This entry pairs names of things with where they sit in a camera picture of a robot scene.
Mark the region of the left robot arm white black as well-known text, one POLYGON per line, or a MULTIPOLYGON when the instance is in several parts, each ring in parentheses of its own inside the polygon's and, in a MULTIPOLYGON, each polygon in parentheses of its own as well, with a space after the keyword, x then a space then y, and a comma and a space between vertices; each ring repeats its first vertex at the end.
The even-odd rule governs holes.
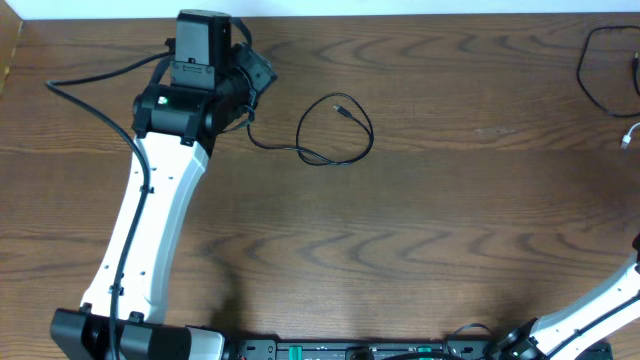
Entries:
POLYGON ((50 334, 71 359, 224 359, 225 337, 169 326, 170 271, 186 210, 217 137, 247 127, 275 81, 250 40, 233 43, 241 20, 183 10, 176 35, 133 104, 124 134, 132 163, 106 253, 76 310, 55 312, 50 334))

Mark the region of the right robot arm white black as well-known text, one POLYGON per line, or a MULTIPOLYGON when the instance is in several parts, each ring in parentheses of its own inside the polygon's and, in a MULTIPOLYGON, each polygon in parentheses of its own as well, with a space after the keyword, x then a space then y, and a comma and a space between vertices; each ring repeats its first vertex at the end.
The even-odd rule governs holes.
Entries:
POLYGON ((496 340, 489 359, 575 359, 591 345, 639 317, 639 239, 607 280, 568 307, 496 340))

